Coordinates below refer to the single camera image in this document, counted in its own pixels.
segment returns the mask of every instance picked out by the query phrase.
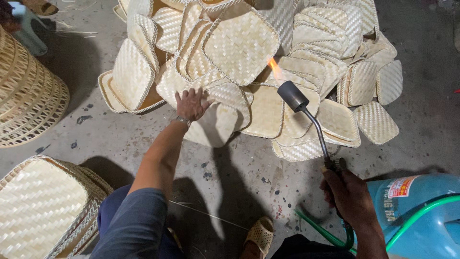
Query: plastic stool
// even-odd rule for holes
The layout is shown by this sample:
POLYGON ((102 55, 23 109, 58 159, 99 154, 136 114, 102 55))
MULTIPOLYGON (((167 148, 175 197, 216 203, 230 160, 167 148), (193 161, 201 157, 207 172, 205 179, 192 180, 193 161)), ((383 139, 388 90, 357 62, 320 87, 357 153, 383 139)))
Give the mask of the plastic stool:
POLYGON ((26 6, 19 2, 8 2, 13 7, 13 16, 19 20, 21 30, 13 32, 12 35, 22 43, 32 55, 41 56, 48 51, 48 47, 34 33, 32 29, 32 20, 37 21, 43 28, 48 30, 48 27, 26 6))

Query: woven bamboo basket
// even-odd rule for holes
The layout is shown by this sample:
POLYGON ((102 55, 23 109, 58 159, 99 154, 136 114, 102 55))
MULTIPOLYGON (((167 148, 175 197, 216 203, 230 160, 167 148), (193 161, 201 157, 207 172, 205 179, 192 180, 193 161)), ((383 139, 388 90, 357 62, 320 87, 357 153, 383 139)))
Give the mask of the woven bamboo basket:
POLYGON ((27 159, 0 181, 0 256, 80 254, 97 236, 99 204, 112 192, 87 168, 44 155, 27 159))
POLYGON ((54 126, 69 89, 0 28, 0 148, 27 143, 54 126))

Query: metal watch strap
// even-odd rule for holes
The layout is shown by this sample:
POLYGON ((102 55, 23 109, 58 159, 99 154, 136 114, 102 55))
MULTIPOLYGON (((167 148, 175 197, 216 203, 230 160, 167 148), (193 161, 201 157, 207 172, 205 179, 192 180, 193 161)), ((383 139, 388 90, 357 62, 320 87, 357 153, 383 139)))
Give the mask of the metal watch strap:
POLYGON ((192 122, 189 119, 182 118, 179 115, 174 120, 177 120, 177 121, 180 121, 180 122, 183 122, 183 123, 187 124, 188 128, 190 128, 190 125, 192 124, 192 122))

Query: beige sandal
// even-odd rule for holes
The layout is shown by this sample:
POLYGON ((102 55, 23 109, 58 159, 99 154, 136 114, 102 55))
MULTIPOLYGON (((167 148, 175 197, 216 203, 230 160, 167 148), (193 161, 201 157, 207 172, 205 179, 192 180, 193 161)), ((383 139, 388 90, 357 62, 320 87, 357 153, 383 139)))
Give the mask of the beige sandal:
POLYGON ((265 258, 273 241, 273 222, 268 217, 261 217, 257 220, 247 233, 244 245, 248 241, 254 242, 264 255, 263 258, 265 258))

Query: human hand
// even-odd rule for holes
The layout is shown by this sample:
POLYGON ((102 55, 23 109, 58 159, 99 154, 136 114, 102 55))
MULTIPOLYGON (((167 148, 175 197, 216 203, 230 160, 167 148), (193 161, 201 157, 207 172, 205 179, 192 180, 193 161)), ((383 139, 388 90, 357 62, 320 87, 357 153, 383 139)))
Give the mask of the human hand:
POLYGON ((207 101, 201 104, 201 98, 203 97, 202 88, 199 88, 196 93, 193 88, 189 91, 184 90, 182 92, 182 99, 179 92, 176 92, 175 96, 177 101, 177 115, 191 122, 201 118, 206 109, 213 103, 213 101, 207 101))
POLYGON ((342 170, 339 175, 325 167, 321 168, 324 179, 320 189, 329 207, 336 206, 343 219, 356 232, 380 228, 374 204, 365 181, 351 171, 342 170))

